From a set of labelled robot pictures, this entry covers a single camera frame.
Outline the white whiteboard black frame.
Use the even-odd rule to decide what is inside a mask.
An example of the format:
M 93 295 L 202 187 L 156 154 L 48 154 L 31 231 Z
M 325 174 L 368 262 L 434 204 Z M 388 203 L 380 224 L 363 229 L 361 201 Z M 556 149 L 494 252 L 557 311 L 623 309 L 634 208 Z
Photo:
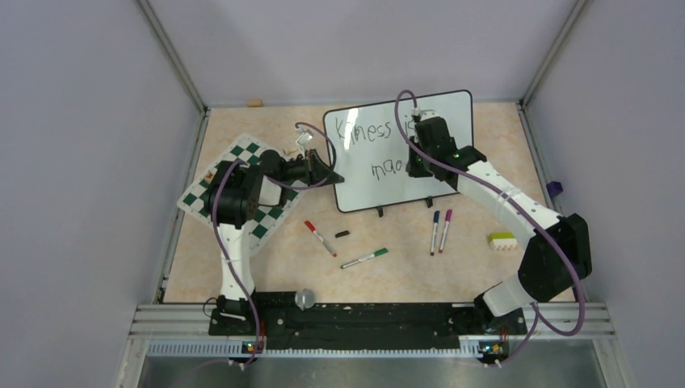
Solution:
M 455 194 L 432 177 L 411 178 L 406 172 L 410 148 L 402 138 L 414 134 L 411 113 L 443 117 L 459 147 L 473 144 L 473 96 L 470 91 L 449 91 L 329 110 L 322 117 L 332 141 L 330 156 L 335 172 L 344 178 L 334 186 L 340 212 L 376 209 L 416 200 Z

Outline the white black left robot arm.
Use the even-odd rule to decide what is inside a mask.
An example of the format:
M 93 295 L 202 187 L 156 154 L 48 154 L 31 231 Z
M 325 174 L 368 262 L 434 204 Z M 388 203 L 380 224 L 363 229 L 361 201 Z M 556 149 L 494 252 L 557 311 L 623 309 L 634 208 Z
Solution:
M 287 180 L 304 188 L 342 183 L 344 178 L 321 160 L 316 150 L 287 160 L 275 150 L 266 150 L 255 164 L 220 162 L 204 199 L 212 229 L 221 249 L 222 283 L 216 311 L 240 334 L 256 329 L 259 313 L 250 270 L 250 227 L 258 208 L 282 209 L 288 200 Z

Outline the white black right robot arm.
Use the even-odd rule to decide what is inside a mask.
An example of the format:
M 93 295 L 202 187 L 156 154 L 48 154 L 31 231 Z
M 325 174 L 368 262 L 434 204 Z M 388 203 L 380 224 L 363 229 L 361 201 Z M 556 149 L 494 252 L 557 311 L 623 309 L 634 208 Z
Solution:
M 505 179 L 471 145 L 457 147 L 447 122 L 433 111 L 412 111 L 407 172 L 432 177 L 488 210 L 524 247 L 516 274 L 474 300 L 473 321 L 495 333 L 506 315 L 533 302 L 548 302 L 592 272 L 589 230 L 577 214 L 546 208 Z

